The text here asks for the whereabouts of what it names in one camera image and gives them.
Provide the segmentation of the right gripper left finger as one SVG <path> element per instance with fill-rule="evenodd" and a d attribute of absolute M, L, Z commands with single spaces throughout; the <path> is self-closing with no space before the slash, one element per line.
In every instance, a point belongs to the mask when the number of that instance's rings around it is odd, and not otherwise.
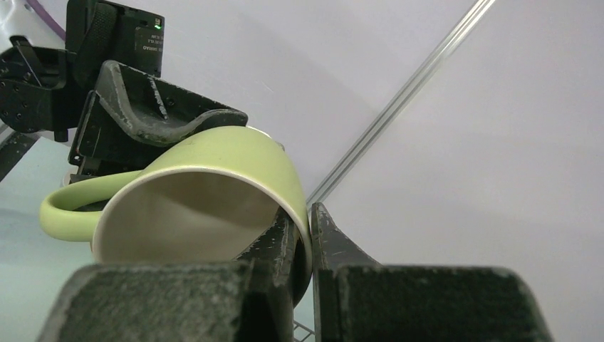
<path fill-rule="evenodd" d="M 233 261 L 90 265 L 66 282 L 40 341 L 292 341 L 302 243 L 280 209 Z"/>

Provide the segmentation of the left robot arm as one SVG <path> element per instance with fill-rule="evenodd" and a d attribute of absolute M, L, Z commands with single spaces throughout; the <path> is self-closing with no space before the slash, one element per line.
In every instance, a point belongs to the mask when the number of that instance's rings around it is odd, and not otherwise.
<path fill-rule="evenodd" d="M 70 142 L 70 181 L 141 170 L 189 136 L 245 113 L 162 79 L 165 18 L 111 1 L 69 1 L 64 48 L 12 36 L 1 53 L 1 120 Z"/>

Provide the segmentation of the light green ceramic mug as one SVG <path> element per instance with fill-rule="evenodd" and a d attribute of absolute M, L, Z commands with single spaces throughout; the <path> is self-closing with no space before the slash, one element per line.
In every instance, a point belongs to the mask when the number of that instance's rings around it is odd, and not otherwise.
<path fill-rule="evenodd" d="M 39 222 L 50 237 L 87 242 L 104 264 L 230 261 L 283 210 L 297 254 L 293 300 L 311 278 L 306 196 L 285 150 L 248 126 L 177 143 L 142 170 L 94 177 L 50 193 Z"/>

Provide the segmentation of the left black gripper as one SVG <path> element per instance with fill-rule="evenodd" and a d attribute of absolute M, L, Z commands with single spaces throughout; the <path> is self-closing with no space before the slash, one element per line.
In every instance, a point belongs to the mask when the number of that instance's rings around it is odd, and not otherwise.
<path fill-rule="evenodd" d="M 156 158 L 154 146 L 169 147 L 203 130 L 247 122 L 240 110 L 106 61 L 75 132 L 68 161 L 78 169 L 68 183 L 141 170 Z"/>

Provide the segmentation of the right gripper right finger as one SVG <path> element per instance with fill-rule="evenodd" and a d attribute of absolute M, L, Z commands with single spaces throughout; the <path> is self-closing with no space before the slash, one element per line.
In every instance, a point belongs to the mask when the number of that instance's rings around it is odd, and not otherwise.
<path fill-rule="evenodd" d="M 310 210 L 317 341 L 551 341 L 526 282 L 510 269 L 382 265 Z"/>

